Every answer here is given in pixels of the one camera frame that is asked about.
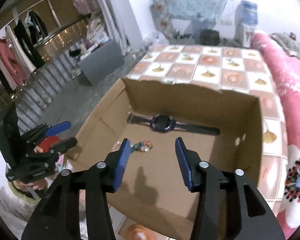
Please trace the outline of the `person's left hand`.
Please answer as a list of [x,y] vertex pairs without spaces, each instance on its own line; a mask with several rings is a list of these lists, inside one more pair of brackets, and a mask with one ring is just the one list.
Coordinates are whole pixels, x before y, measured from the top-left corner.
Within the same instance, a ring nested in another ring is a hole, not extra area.
[[36,191],[36,190],[42,191],[42,190],[47,189],[47,181],[44,178],[37,180],[37,181],[33,181],[28,184],[25,184],[20,180],[15,180],[12,183],[16,189],[23,191],[23,192],[28,192],[29,188],[33,189],[34,191]]

